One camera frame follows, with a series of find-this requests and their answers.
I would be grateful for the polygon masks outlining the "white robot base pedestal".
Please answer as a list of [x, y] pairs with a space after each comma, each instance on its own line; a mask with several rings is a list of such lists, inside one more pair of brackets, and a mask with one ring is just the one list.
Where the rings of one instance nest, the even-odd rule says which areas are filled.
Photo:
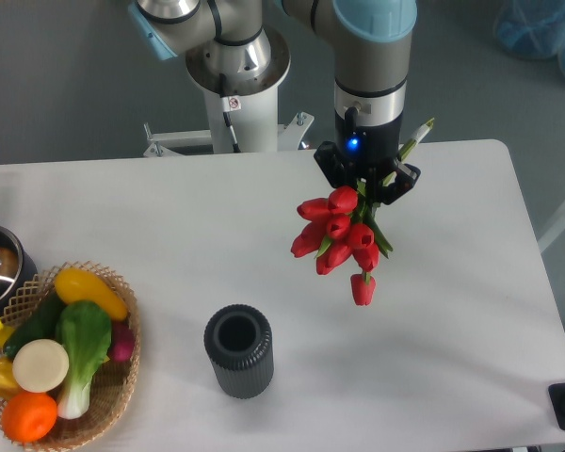
[[146, 157], [179, 156], [210, 146], [219, 153], [273, 153], [305, 149], [304, 136], [315, 117], [300, 111], [279, 122], [278, 88], [290, 69], [283, 36], [266, 26], [241, 45], [208, 41], [185, 53], [192, 82], [202, 91], [207, 130], [152, 133], [144, 125]]

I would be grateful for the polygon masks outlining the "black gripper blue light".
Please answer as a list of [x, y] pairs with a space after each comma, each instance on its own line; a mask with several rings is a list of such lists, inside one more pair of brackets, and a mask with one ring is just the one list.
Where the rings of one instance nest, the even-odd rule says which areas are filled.
[[357, 187], [357, 175], [367, 178], [371, 205], [391, 205], [416, 185], [421, 170], [400, 162], [398, 154], [402, 115], [376, 126], [349, 130], [345, 119], [335, 115], [335, 143], [324, 141], [314, 159], [332, 188]]

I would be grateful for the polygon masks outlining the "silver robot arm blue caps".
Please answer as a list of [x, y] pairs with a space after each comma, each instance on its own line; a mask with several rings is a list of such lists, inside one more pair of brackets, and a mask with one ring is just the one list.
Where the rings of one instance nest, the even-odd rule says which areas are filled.
[[[315, 160], [332, 186], [364, 183], [369, 203], [391, 204], [420, 172], [400, 154], [413, 1], [282, 1], [281, 10], [334, 55], [333, 141]], [[281, 147], [278, 88], [290, 68], [283, 36], [259, 1], [134, 1], [129, 13], [158, 58], [182, 57], [202, 90], [215, 153]]]

